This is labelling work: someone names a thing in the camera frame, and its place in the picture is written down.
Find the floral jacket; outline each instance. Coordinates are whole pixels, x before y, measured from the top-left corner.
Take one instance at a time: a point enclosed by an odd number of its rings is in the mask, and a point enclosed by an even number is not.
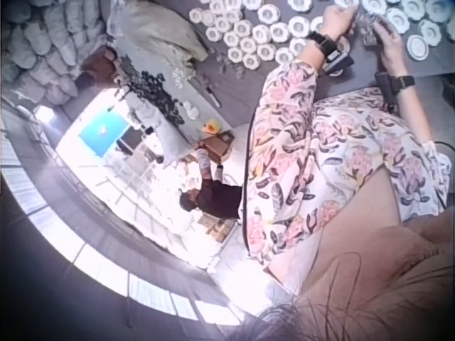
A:
[[[316,78],[302,61],[272,71],[252,123],[244,235],[265,266],[327,224],[382,165],[402,221],[438,215],[447,197],[450,160],[382,111],[379,89],[313,104]]]

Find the stacked bag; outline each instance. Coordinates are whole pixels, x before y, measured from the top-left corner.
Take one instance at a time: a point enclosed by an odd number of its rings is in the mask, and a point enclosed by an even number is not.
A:
[[[19,97],[77,96],[79,66],[107,42],[98,0],[15,0],[1,22],[1,78]]]

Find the yellow object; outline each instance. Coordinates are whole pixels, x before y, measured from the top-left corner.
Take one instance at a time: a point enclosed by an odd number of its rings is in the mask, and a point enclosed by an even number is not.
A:
[[[207,134],[216,135],[221,131],[221,124],[216,119],[209,119],[204,127],[202,128]]]

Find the floor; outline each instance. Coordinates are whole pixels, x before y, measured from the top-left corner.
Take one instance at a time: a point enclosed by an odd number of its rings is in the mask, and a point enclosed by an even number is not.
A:
[[[455,114],[441,97],[442,83],[438,77],[417,80],[417,91],[422,101],[435,141],[455,145]],[[225,172],[236,183],[243,183],[248,125],[233,130],[235,141],[232,154],[225,163]],[[447,148],[441,149],[455,163],[455,155]],[[208,269],[212,279],[241,309],[258,314],[268,305],[287,302],[291,296],[262,272],[259,265],[247,258],[242,229],[238,225],[218,258]]]

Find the gray table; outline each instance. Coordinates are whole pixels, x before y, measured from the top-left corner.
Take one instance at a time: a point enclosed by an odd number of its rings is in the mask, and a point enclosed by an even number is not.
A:
[[[268,4],[276,4],[282,13],[280,21],[289,22],[289,19],[295,15],[285,0],[267,0]],[[324,9],[332,4],[332,1],[315,1],[312,10],[303,14],[308,20],[322,15]],[[195,7],[206,9],[208,6],[203,5],[199,0],[161,0],[161,4],[188,19],[188,12]],[[253,25],[259,24],[257,12],[244,11],[245,18],[250,20]],[[224,42],[212,43],[205,38],[205,26],[201,23],[194,25],[200,39],[208,48],[216,49],[218,52],[226,53],[228,47]],[[411,23],[411,29],[404,34],[406,39],[409,34],[416,34],[417,24]],[[445,34],[445,27],[441,27],[442,41],[436,48],[431,48],[429,56],[422,62],[415,62],[406,57],[409,71],[416,77],[430,75],[441,75],[455,72],[454,50],[455,45],[451,43]],[[378,70],[378,59],[374,50],[367,50],[363,46],[357,34],[348,37],[351,44],[351,56],[355,64],[343,75],[337,78],[322,77],[318,82],[316,98],[322,99],[337,94],[342,94],[352,90],[361,89],[375,84],[374,74]],[[286,44],[275,44],[281,47]],[[235,77],[235,71],[228,68],[225,74],[219,73],[219,65],[216,62],[216,56],[211,55],[207,60],[197,63],[196,69],[198,74],[205,75],[210,81],[210,88],[215,96],[220,100],[222,108],[218,111],[221,116],[232,126],[240,126],[250,121],[253,111],[257,106],[261,95],[262,86],[266,76],[272,71],[277,64],[275,62],[263,62],[261,67],[255,71],[247,71],[242,80]],[[200,93],[208,98],[207,92],[198,82],[193,83]]]

